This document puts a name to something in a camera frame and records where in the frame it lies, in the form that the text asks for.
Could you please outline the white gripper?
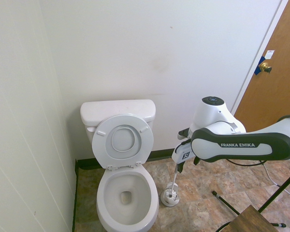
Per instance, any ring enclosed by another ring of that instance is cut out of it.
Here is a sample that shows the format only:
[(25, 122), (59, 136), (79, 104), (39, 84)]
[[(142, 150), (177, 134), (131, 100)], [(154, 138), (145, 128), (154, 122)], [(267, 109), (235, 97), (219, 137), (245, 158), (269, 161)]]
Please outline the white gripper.
[(182, 173), (184, 162), (192, 158), (191, 142), (185, 141), (180, 143), (172, 153), (172, 160), (177, 165), (177, 171)]

